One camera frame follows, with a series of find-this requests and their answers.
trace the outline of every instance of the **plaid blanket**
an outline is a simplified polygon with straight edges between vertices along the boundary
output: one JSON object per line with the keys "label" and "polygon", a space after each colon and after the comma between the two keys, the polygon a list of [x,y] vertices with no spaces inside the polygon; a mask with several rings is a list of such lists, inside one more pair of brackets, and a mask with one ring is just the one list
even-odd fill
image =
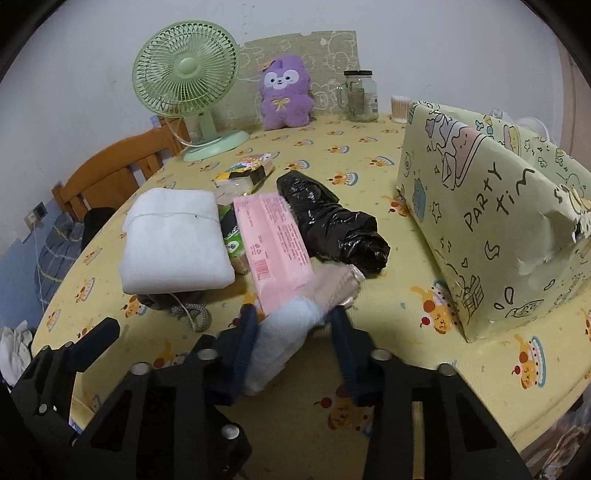
{"label": "plaid blanket", "polygon": [[60,214],[47,235],[35,269],[35,288],[43,310],[55,295],[68,270],[80,256],[84,224],[66,212]]}

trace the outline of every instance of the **white cloth pile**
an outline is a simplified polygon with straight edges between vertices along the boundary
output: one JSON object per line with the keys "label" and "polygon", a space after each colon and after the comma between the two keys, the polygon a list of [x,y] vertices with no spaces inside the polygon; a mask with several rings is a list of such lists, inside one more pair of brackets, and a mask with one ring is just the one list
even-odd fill
{"label": "white cloth pile", "polygon": [[12,388],[21,378],[22,373],[31,363],[29,345],[33,334],[29,331],[27,321],[23,321],[12,331],[8,327],[2,329],[0,337],[0,373],[4,381]]}
{"label": "white cloth pile", "polygon": [[123,231],[119,273],[127,294],[211,290],[234,282],[213,192],[149,190],[129,210]]}
{"label": "white cloth pile", "polygon": [[276,377],[306,340],[309,331],[324,324],[324,316],[337,305],[351,306],[363,274],[354,265],[321,264],[300,294],[259,325],[259,333],[246,371],[244,391],[255,395]]}

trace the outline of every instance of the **yellow tablecloth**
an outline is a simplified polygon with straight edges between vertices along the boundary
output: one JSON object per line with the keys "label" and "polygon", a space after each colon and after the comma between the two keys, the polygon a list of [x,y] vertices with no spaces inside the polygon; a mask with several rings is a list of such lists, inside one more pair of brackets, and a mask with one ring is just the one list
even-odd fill
{"label": "yellow tablecloth", "polygon": [[[380,348],[427,368],[450,362],[490,409],[514,445],[523,449],[576,400],[589,383],[589,294],[518,330],[467,343],[449,304],[436,263],[401,199],[395,180],[404,126],[386,116],[353,124],[324,116],[305,128],[255,132],[240,151],[200,163],[172,159],[138,194],[152,187],[213,189],[213,178],[249,153],[274,153],[275,172],[263,192],[290,169],[322,181],[343,206],[378,220],[391,252],[386,269],[367,280],[350,316]],[[123,205],[77,260],[53,298],[33,352],[77,341],[104,317],[116,318],[121,337],[74,388],[73,420],[84,427],[129,367],[182,361],[200,334],[186,320],[148,310],[121,290],[121,226],[135,197]],[[255,293],[250,275],[206,294],[212,326],[227,328]],[[259,396],[240,398],[226,414],[253,445],[246,471],[253,479],[361,478],[371,410],[352,405],[342,388],[327,335],[308,339]]]}

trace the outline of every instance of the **pink package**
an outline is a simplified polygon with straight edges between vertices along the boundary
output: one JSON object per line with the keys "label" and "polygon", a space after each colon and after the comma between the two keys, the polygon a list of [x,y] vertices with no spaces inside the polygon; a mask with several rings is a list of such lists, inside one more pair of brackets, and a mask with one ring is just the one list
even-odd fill
{"label": "pink package", "polygon": [[265,315],[314,278],[310,257],[287,202],[278,193],[234,199],[238,228]]}

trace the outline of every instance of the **snack package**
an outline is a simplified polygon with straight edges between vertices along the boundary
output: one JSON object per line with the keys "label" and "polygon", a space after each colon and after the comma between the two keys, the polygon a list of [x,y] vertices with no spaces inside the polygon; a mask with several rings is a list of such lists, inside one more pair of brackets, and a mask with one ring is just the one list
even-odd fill
{"label": "snack package", "polygon": [[274,169],[270,153],[254,154],[220,173],[213,182],[225,193],[248,195],[254,192]]}
{"label": "snack package", "polygon": [[247,274],[250,268],[248,267],[248,259],[246,258],[242,235],[240,235],[240,230],[238,229],[234,205],[218,205],[217,211],[220,216],[223,243],[228,250],[230,263],[236,273]]}
{"label": "snack package", "polygon": [[278,193],[234,199],[238,228],[266,315],[283,307],[314,278],[289,205]]}

